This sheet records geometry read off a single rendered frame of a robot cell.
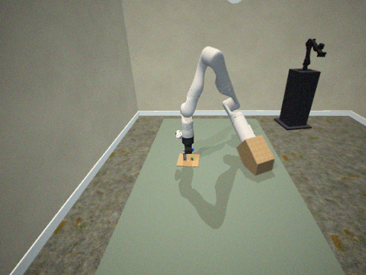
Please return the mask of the orange square mat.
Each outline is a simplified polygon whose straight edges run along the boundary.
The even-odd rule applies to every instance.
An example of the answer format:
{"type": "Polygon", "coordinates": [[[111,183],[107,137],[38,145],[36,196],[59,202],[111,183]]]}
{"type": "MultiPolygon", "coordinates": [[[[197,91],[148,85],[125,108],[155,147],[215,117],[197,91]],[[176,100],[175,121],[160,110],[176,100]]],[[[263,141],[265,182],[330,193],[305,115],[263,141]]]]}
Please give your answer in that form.
{"type": "Polygon", "coordinates": [[[183,154],[179,154],[179,159],[176,166],[191,166],[191,167],[198,167],[199,165],[199,155],[196,154],[186,154],[187,160],[183,161],[183,154]],[[191,160],[193,157],[193,161],[191,160]]]}

